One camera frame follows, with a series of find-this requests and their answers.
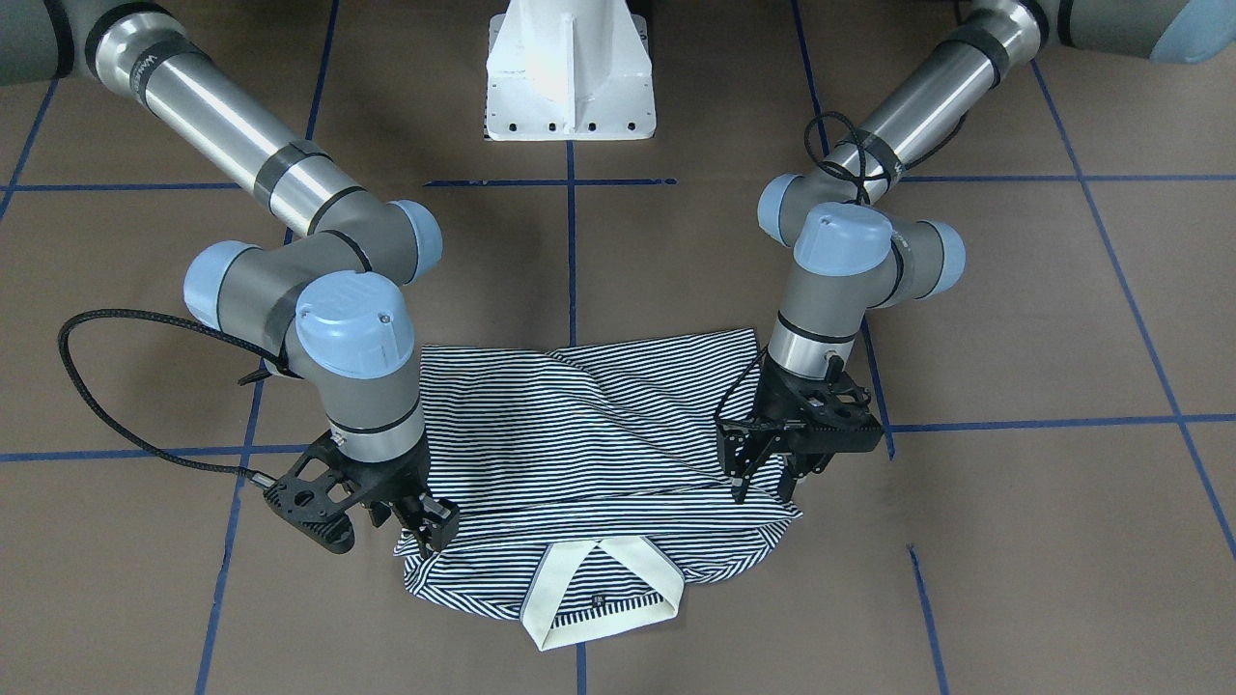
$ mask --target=coiled black cable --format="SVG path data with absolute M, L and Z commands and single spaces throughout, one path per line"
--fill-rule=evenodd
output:
M 845 126 L 845 130 L 849 131 L 849 137 L 850 137 L 850 140 L 854 141 L 854 145 L 858 148 L 858 171 L 860 172 L 859 174 L 852 173 L 849 169 L 847 169 L 845 167 L 838 164 L 837 162 L 829 162 L 828 160 L 826 160 L 823 157 L 817 157 L 816 156 L 816 148 L 811 146 L 811 130 L 816 125 L 823 124 L 828 119 L 833 119 L 836 121 L 839 121 L 843 126 Z M 866 150 L 863 148 L 861 141 L 863 141 L 863 139 L 859 137 L 858 126 L 855 126 L 854 121 L 849 120 L 845 116 L 845 114 L 843 114 L 840 111 L 824 111 L 823 114 L 817 115 L 816 117 L 813 117 L 810 121 L 807 121 L 807 127 L 803 129 L 803 131 L 802 131 L 802 145 L 803 145 L 803 147 L 807 148 L 807 156 L 811 157 L 811 161 L 817 167 L 819 167 L 819 171 L 824 172 L 826 174 L 828 174 L 828 176 L 831 176 L 833 178 L 837 178 L 837 179 L 844 181 L 847 183 L 854 184 L 854 188 L 858 192 L 855 193 L 854 199 L 852 202 L 853 203 L 861 203 L 864 205 L 870 205 L 871 204 L 871 197 L 866 192 L 866 184 L 868 184 L 868 182 L 870 182 L 870 181 L 889 179 L 890 183 L 891 183 L 892 174 L 885 172 L 885 173 L 883 173 L 880 176 L 861 176 L 861 174 L 866 174 Z
M 108 414 L 108 412 L 103 409 L 103 406 L 99 404 L 99 401 L 95 399 L 94 394 L 90 393 L 90 390 L 87 387 L 85 381 L 82 378 L 82 373 L 78 371 L 77 365 L 73 362 L 73 355 L 69 351 L 69 334 L 73 333 L 73 329 L 78 328 L 79 325 L 87 322 L 93 322 L 96 319 L 133 319 L 133 320 L 167 324 L 176 328 L 192 330 L 194 333 L 214 338 L 215 340 L 220 340 L 222 343 L 240 348 L 242 350 L 247 350 L 262 357 L 273 366 L 286 367 L 287 366 L 284 364 L 286 360 L 283 360 L 278 355 L 271 352 L 269 350 L 266 350 L 260 345 L 255 345 L 252 343 L 248 343 L 247 340 L 241 340 L 240 338 L 236 338 L 234 335 L 227 335 L 226 333 L 215 330 L 213 328 L 201 325 L 199 323 L 182 319 L 179 317 L 159 314 L 157 312 L 146 312 L 141 309 L 95 309 L 93 312 L 84 312 L 64 322 L 64 325 L 61 326 L 59 335 L 57 335 L 56 338 L 56 344 L 61 352 L 61 362 L 64 364 L 64 371 L 68 372 L 69 381 L 73 382 L 73 387 L 77 388 L 78 394 L 82 396 L 83 401 L 85 401 L 85 404 L 90 408 L 90 412 L 93 412 L 96 418 L 103 420 L 104 424 L 114 429 L 117 434 L 120 434 L 129 441 L 137 445 L 137 448 L 140 448 L 141 450 L 152 454 L 154 456 L 158 456 L 164 461 L 173 463 L 178 466 L 184 466 L 199 471 L 224 472 L 243 477 L 245 480 L 252 480 L 255 475 L 266 475 L 253 469 L 246 469 L 241 466 L 220 466 L 215 464 L 208 464 L 204 461 L 194 461 L 192 459 L 185 459 L 183 456 L 177 456 L 176 454 L 159 449 L 158 446 L 133 434 L 131 430 L 129 430 L 129 428 L 120 424 L 119 422 L 116 422 L 115 418 Z

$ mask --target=tan floor surface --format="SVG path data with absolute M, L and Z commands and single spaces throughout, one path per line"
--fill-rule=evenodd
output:
M 481 137 L 502 0 L 167 5 L 356 179 L 438 215 L 419 340 L 533 349 L 766 339 L 791 258 L 755 203 L 811 166 L 813 94 L 865 115 L 952 23 L 947 2 L 665 0 L 656 137 L 569 148 Z M 0 90 L 0 691 L 1236 693 L 1234 108 L 1236 48 L 1184 67 L 1056 47 L 1010 75 L 880 204 L 969 250 L 953 291 L 870 317 L 875 365 L 855 350 L 895 458 L 805 481 L 781 547 L 675 621 L 540 654 L 404 594 L 394 529 L 330 555 L 253 487 L 93 418 L 64 319 L 188 315 L 201 249 L 283 229 L 98 84 Z M 324 428 L 305 385 L 232 386 L 252 360 L 224 346 L 122 324 L 75 344 L 161 445 L 281 471 Z

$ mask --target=robotic arm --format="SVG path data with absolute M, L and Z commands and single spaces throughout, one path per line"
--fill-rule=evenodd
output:
M 870 393 L 845 373 L 868 309 L 926 299 L 965 267 L 960 236 L 869 205 L 928 157 L 1009 72 L 1053 41 L 1149 58 L 1205 61 L 1236 40 L 1232 0 L 975 0 L 967 20 L 817 171 L 772 179 L 760 226 L 794 250 L 785 298 L 761 359 L 755 408 L 718 417 L 719 455 L 742 502 L 759 466 L 782 455 L 779 495 L 834 454 L 870 451 L 883 435 Z
M 334 553 L 355 540 L 346 511 L 393 512 L 441 550 L 459 510 L 429 491 L 412 319 L 398 286 L 436 265 L 441 231 L 409 200 L 383 204 L 313 142 L 229 80 L 153 2 L 11 0 L 0 84 L 84 74 L 136 100 L 299 237 L 266 251 L 239 241 L 193 261 L 184 301 L 201 323 L 281 356 L 318 387 L 330 423 L 278 480 L 255 475 L 282 518 Z M 261 370 L 251 378 L 265 378 Z M 328 471 L 299 476 L 310 460 Z M 332 500 L 332 491 L 342 488 Z
M 780 495 L 834 454 L 883 437 L 870 393 L 845 365 L 865 312 L 926 299 L 960 277 L 965 250 L 936 221 L 870 205 L 929 156 L 959 119 L 1047 43 L 1206 59 L 1236 37 L 1236 0 L 975 0 L 950 33 L 819 171 L 774 179 L 760 226 L 794 250 L 777 324 L 760 357 L 754 411 L 718 417 L 719 454 L 743 501 L 759 466 L 784 455 Z M 0 85 L 99 79 L 167 122 L 300 239 L 276 250 L 206 249 L 184 298 L 201 323 L 278 355 L 278 371 L 314 383 L 330 429 L 278 480 L 252 475 L 272 510 L 335 553 L 353 543 L 347 510 L 379 524 L 394 513 L 441 550 L 459 510 L 433 497 L 412 320 L 398 286 L 441 255 L 433 215 L 384 204 L 313 142 L 231 83 L 153 2 L 6 0 Z M 260 370 L 252 378 L 269 376 Z M 300 474 L 311 460 L 328 471 Z M 336 488 L 342 488 L 339 497 Z

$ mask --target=navy and white striped shirt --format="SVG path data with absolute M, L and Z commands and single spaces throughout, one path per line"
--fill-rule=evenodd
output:
M 756 349 L 751 330 L 548 355 L 426 348 L 429 480 L 435 495 L 460 505 L 461 518 L 455 540 L 429 560 L 410 538 L 399 542 L 408 591 L 520 620 L 554 544 L 643 537 L 687 584 L 759 563 L 800 512 L 776 500 L 775 465 L 761 469 L 747 503 L 733 502 L 712 422 Z M 755 372 L 729 398 L 727 416 L 750 409 Z M 586 548 L 554 628 L 664 601 L 603 548 Z

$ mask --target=light blue joint cap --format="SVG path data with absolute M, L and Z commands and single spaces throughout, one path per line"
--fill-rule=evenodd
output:
M 350 378 L 387 376 L 417 345 L 403 294 L 375 272 L 339 271 L 310 282 L 297 299 L 295 325 L 315 362 Z
M 760 229 L 781 246 L 787 246 L 785 237 L 781 236 L 781 202 L 785 200 L 785 192 L 790 189 L 790 184 L 800 178 L 802 177 L 798 174 L 781 174 L 770 181 L 764 187 L 764 193 L 760 194 L 760 204 L 756 209 Z
M 863 205 L 821 203 L 807 213 L 794 260 L 815 275 L 864 273 L 892 252 L 892 223 Z
M 438 226 L 434 214 L 420 203 L 392 200 L 391 204 L 408 215 L 412 231 L 417 235 L 417 272 L 412 276 L 415 281 L 442 260 L 442 228 Z
M 1200 63 L 1236 41 L 1236 0 L 1189 0 L 1163 32 L 1151 61 Z
M 220 330 L 219 288 L 222 287 L 232 261 L 250 249 L 257 246 L 242 241 L 220 241 L 208 246 L 189 263 L 189 272 L 184 273 L 184 305 L 195 319 Z
M 936 229 L 941 244 L 944 245 L 944 267 L 939 271 L 939 279 L 936 281 L 936 287 L 920 297 L 920 299 L 926 299 L 944 292 L 957 284 L 957 281 L 962 279 L 962 273 L 965 272 L 965 244 L 962 241 L 962 235 L 957 234 L 957 230 L 952 226 L 936 220 L 922 221 Z

